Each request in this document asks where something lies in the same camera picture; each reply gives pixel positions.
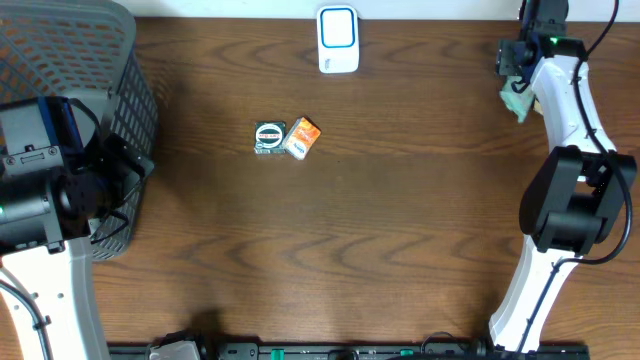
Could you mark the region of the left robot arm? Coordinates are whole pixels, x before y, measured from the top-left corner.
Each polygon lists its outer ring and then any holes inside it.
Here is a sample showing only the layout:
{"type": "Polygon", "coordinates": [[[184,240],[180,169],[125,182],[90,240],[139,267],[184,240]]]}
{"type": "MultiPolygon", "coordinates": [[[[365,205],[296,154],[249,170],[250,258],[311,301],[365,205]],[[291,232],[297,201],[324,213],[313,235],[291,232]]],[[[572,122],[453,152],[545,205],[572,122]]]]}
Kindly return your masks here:
{"type": "Polygon", "coordinates": [[[100,225],[154,169],[75,98],[1,107],[1,297],[26,359],[107,359],[92,276],[100,225]]]}

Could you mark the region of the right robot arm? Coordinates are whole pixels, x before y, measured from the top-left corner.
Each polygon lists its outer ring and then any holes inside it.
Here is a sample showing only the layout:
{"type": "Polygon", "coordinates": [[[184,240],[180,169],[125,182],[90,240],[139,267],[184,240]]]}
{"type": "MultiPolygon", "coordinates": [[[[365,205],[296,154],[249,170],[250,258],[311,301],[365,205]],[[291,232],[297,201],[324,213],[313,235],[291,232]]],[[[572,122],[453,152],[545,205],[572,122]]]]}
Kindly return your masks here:
{"type": "Polygon", "coordinates": [[[516,272],[489,322],[493,345],[511,356],[538,350],[570,273],[593,262],[588,253],[620,214],[627,222],[633,218],[636,161],[618,153],[602,127],[586,58],[581,40],[557,33],[522,32],[500,43],[496,70],[514,77],[516,94],[532,92],[549,143],[549,155],[521,199],[524,242],[516,272]]]}

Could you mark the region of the round clear packaged item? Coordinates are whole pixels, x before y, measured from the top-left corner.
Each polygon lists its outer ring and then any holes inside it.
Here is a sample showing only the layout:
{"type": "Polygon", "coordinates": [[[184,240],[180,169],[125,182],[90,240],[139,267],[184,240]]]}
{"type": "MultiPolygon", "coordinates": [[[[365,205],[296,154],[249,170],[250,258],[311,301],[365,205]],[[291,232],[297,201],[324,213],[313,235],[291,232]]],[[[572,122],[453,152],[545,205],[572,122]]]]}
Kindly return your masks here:
{"type": "Polygon", "coordinates": [[[283,121],[257,122],[254,152],[257,155],[284,154],[286,123],[283,121]]]}

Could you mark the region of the teal snack packet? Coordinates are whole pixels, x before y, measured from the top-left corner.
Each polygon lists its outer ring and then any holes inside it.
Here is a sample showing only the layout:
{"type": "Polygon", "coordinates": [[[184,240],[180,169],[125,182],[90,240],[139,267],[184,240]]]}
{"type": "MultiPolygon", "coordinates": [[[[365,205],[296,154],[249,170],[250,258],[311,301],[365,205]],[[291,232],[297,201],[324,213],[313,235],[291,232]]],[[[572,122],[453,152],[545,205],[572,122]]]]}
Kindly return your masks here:
{"type": "Polygon", "coordinates": [[[507,76],[499,95],[506,108],[513,112],[519,123],[523,123],[532,108],[535,95],[528,84],[520,84],[520,77],[507,76]]]}

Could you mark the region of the orange tissue pack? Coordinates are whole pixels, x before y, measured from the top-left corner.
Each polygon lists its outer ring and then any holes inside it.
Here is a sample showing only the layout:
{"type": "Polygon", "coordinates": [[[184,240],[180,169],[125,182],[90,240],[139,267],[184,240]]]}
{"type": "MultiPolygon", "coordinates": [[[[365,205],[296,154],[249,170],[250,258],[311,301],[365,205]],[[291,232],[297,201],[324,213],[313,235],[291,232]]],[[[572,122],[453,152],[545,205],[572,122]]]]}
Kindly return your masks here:
{"type": "Polygon", "coordinates": [[[297,160],[304,160],[321,135],[320,128],[303,116],[296,120],[284,139],[284,149],[297,160]]]}

